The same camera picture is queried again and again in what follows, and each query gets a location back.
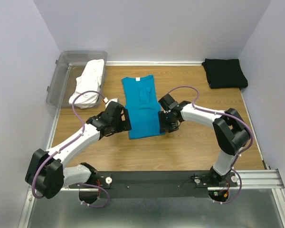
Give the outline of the blue t shirt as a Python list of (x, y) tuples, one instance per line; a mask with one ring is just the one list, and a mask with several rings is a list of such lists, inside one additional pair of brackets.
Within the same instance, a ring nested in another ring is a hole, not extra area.
[(158, 113), (161, 106), (157, 101), (154, 76), (122, 79), (132, 129), (130, 139), (161, 135)]

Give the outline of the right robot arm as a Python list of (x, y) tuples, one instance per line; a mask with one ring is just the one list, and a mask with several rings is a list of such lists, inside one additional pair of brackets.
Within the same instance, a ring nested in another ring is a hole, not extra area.
[(163, 108), (163, 111), (158, 112), (161, 133), (177, 131), (184, 121), (213, 128), (220, 154), (210, 168), (208, 178), (214, 186), (224, 183), (239, 153), (245, 150), (246, 143), (253, 142), (252, 131), (237, 110), (207, 109), (189, 101), (178, 103), (172, 98), (162, 98), (159, 104)]

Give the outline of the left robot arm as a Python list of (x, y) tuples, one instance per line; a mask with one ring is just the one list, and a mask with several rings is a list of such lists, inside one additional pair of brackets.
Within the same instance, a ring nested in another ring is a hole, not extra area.
[(105, 110), (90, 117), (83, 126), (61, 144), (44, 151), (36, 150), (30, 160), (25, 182), (32, 187), (34, 197), (50, 199), (61, 188), (82, 184), (86, 188), (97, 183), (97, 170), (81, 163), (68, 167), (71, 160), (103, 137), (131, 130), (128, 110), (114, 99), (109, 100)]

